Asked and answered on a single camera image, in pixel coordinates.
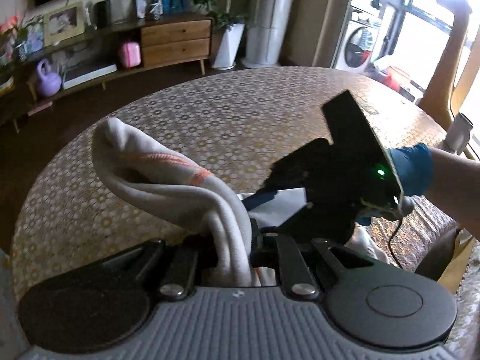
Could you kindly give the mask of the person's right forearm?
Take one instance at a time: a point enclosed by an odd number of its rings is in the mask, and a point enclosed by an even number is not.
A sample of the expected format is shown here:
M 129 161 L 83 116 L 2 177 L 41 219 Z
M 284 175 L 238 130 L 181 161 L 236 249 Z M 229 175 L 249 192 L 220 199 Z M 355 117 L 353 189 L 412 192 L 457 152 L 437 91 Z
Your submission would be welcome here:
M 433 171 L 426 198 L 479 240 L 479 162 L 435 148 L 430 155 Z

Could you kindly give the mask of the blue gloved right hand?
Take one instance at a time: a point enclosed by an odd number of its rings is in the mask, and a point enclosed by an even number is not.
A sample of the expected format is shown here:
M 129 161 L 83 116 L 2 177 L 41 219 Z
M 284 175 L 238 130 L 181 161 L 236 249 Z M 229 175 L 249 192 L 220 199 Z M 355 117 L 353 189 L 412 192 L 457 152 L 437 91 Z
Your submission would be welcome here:
M 388 153 L 403 188 L 400 209 L 395 214 L 386 211 L 371 211 L 366 217 L 359 217 L 359 225 L 371 225 L 371 218 L 384 218 L 390 221 L 402 219 L 413 211 L 414 196 L 424 195 L 433 180 L 434 161 L 431 148 L 424 143 L 414 146 L 389 149 Z

